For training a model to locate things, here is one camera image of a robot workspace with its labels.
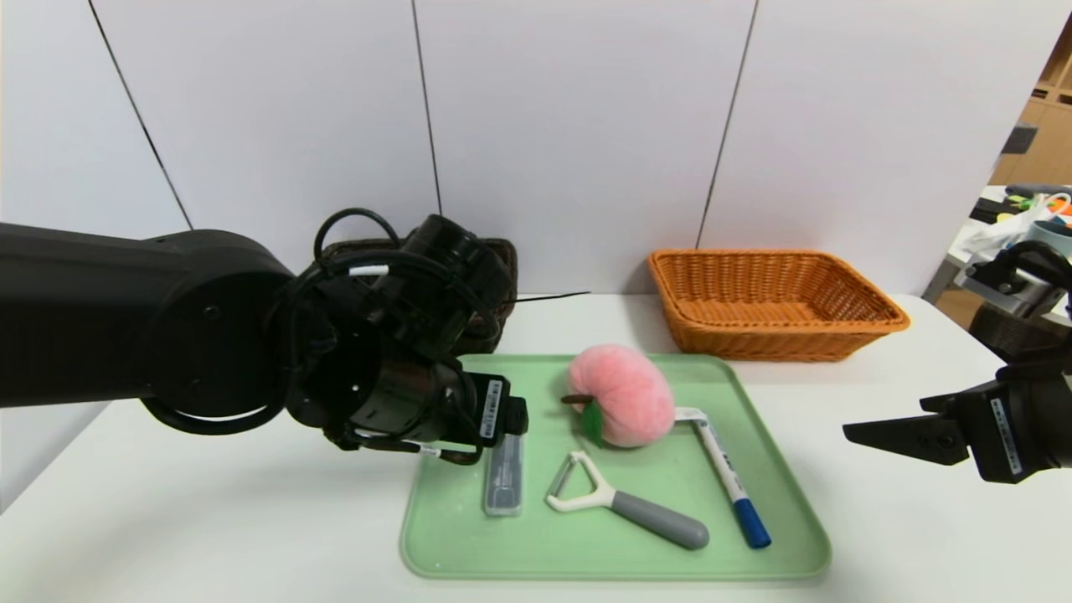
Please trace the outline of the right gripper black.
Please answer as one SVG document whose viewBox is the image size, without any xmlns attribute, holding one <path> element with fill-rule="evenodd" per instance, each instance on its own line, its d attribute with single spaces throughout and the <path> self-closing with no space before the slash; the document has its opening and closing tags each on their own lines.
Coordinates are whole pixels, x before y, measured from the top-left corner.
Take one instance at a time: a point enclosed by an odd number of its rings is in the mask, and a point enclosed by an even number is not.
<svg viewBox="0 0 1072 603">
<path fill-rule="evenodd" d="M 967 461 L 969 447 L 977 473 L 991 483 L 1019 484 L 1071 466 L 1068 374 L 992 380 L 919 405 L 933 415 L 861 421 L 843 425 L 843 435 L 859 446 L 942 466 Z"/>
</svg>

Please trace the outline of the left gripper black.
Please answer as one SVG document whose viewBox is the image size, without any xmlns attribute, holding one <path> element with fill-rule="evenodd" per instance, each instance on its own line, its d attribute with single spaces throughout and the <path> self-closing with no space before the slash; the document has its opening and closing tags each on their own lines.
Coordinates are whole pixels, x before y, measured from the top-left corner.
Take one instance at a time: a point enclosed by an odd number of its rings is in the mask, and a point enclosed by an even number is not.
<svg viewBox="0 0 1072 603">
<path fill-rule="evenodd" d="M 459 371 L 451 394 L 441 409 L 445 411 L 444 432 L 440 441 L 464 446 L 497 446 L 505 435 L 501 415 L 506 407 L 506 435 L 528 432 L 528 406 L 524 398 L 509 396 L 510 384 L 504 376 Z"/>
</svg>

